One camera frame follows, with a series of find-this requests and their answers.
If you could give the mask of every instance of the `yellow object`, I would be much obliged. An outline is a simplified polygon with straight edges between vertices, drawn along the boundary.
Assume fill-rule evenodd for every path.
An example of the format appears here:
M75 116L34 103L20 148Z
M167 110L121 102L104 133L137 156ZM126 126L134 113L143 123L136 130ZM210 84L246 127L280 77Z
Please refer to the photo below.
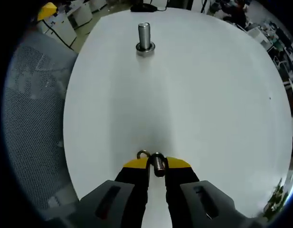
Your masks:
M148 158L134 159L126 163L124 168L146 169Z
M41 8L40 12L38 13L38 21L50 17L51 15L56 13L56 11L57 7L52 2L47 3Z
M172 158L172 157L166 157L167 161L169 163L169 168L190 168L190 164L188 164L186 161L183 161L181 159Z

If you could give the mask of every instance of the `cylindrical metal pin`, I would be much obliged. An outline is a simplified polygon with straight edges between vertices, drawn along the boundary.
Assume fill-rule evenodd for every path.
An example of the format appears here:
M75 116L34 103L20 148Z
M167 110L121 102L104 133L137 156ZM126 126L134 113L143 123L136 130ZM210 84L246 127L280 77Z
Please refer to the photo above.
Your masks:
M140 48L148 50L151 47L151 26L144 22L138 25Z
M165 174L165 168L160 158L154 157L153 159L154 173L157 177L163 177Z

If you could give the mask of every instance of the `cable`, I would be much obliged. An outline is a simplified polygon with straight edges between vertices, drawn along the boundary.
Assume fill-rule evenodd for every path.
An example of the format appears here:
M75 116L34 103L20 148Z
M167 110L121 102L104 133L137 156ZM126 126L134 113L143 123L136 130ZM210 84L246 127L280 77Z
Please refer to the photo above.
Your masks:
M42 20L42 21L47 26L47 28L49 28L51 31L53 31L53 33L62 41L63 44L65 44L69 49L73 50L67 43L64 42L64 40L62 40L62 38L56 33L56 31L54 31L44 20Z
M164 11L166 11L166 9L167 9L167 5L169 4L169 0L167 0L166 1L166 6L165 6L165 9L164 10L157 10L157 11L160 11L160 12L164 12Z
M204 2L203 2L203 0L201 0L201 2L202 2L201 13L205 13L204 8L205 8L205 5L207 4L208 0L205 0Z

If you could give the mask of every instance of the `person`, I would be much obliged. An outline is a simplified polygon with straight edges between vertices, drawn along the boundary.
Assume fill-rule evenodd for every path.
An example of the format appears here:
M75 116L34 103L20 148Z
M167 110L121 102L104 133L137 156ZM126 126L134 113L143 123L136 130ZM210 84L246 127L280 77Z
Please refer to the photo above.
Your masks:
M244 0L235 0L236 6L227 7L224 2L220 2L221 9L231 16L224 17L224 21L230 21L236 23L243 29L246 27L246 15L244 12L245 1Z

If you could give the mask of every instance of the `white tabletop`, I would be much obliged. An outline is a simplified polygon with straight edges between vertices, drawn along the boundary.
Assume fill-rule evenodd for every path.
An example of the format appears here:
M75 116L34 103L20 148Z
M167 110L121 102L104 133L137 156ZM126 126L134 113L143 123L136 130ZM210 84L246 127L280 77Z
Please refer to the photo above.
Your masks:
M149 22L154 55L136 55ZM291 114L264 48L214 17L182 9L101 18L75 63L64 111L79 198L141 150L189 162L247 216L262 211L292 149ZM171 227L164 179L151 177L142 227Z

